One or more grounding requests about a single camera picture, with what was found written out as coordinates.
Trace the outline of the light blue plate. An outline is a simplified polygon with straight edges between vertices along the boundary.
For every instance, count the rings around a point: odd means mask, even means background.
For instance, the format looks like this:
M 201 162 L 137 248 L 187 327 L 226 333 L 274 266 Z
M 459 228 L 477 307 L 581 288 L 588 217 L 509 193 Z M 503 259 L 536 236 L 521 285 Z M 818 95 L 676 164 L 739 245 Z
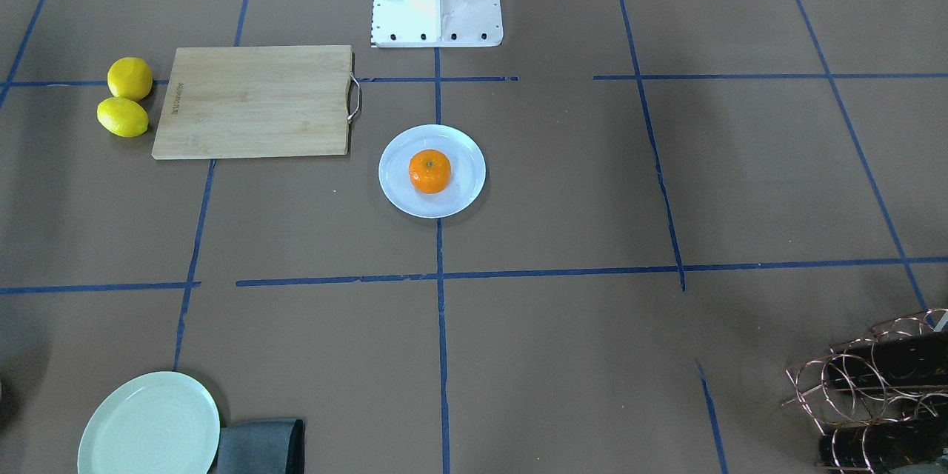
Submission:
M 440 150 L 453 164 L 450 184 L 433 195 L 418 193 L 407 176 L 410 158 L 426 149 Z M 383 194 L 394 207 L 419 218 L 443 218 L 463 211 L 478 197 L 487 180 L 487 163 L 467 134 L 444 125 L 421 125 L 390 141 L 377 173 Z

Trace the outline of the orange mandarin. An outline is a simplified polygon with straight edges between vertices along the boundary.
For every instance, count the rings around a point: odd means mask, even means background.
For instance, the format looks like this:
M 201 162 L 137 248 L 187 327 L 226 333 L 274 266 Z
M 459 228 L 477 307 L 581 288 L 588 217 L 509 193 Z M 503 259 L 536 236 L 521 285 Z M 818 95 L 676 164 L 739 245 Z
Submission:
M 453 177 L 453 164 L 440 150 L 426 149 L 414 154 L 407 164 L 407 176 L 418 193 L 433 195 L 446 190 Z

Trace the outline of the light green plate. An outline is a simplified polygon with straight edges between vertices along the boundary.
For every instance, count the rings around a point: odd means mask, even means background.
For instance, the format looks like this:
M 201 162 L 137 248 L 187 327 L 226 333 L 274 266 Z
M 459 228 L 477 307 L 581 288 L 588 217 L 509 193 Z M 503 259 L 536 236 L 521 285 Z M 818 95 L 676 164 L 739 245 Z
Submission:
M 221 421 L 199 381 L 177 372 L 142 374 L 110 393 L 81 435 L 79 473 L 207 473 Z

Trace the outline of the bamboo cutting board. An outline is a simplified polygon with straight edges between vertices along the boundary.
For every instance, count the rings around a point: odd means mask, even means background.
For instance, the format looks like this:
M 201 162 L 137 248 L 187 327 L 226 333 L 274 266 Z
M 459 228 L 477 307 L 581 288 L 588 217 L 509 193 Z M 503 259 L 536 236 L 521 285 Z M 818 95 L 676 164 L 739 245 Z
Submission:
M 345 156 L 360 97 L 349 44 L 180 47 L 152 156 Z

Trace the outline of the dark grey folded cloth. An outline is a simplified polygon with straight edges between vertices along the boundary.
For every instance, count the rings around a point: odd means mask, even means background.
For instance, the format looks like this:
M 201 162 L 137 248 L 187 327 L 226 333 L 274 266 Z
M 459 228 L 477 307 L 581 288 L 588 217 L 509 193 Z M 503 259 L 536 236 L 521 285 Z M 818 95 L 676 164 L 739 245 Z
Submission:
M 217 473 L 304 473 L 301 418 L 260 419 L 220 431 Z

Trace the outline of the lower yellow lemon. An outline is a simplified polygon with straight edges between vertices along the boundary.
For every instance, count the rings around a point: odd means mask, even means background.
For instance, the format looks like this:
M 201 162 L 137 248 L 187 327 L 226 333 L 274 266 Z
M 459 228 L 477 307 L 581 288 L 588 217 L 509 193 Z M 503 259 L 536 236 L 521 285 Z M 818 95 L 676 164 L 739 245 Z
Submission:
M 108 97 L 97 106 L 97 120 L 109 133 L 122 138 L 142 136 L 149 116 L 138 102 L 125 97 Z

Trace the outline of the yellow lemon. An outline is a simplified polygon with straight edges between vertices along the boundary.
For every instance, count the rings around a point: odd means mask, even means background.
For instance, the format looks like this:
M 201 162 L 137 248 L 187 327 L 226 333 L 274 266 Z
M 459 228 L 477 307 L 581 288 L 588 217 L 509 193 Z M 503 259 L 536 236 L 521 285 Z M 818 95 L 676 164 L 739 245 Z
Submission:
M 141 101 L 149 96 L 153 82 L 155 79 L 146 60 L 132 56 L 116 60 L 106 73 L 106 85 L 111 95 L 132 101 Z
M 97 106 L 97 120 L 109 133 L 122 138 L 142 136 L 149 116 L 138 102 L 125 97 L 108 97 Z

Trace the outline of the upper yellow lemon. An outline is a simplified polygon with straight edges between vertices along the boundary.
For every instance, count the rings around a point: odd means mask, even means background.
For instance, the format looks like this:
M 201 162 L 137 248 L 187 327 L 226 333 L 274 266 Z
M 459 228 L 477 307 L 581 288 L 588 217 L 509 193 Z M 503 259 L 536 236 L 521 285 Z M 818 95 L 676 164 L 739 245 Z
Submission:
M 155 79 L 146 60 L 132 56 L 116 60 L 106 73 L 106 85 L 111 95 L 132 101 L 141 101 L 149 96 L 153 82 Z

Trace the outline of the dark wine bottle upper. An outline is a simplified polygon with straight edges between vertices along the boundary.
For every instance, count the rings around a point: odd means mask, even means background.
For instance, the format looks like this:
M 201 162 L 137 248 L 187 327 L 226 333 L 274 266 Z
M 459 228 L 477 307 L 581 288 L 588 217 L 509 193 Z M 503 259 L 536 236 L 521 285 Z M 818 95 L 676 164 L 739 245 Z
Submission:
M 908 393 L 945 389 L 946 332 L 850 348 L 832 357 L 825 370 L 827 383 L 837 389 L 871 393 L 890 387 Z

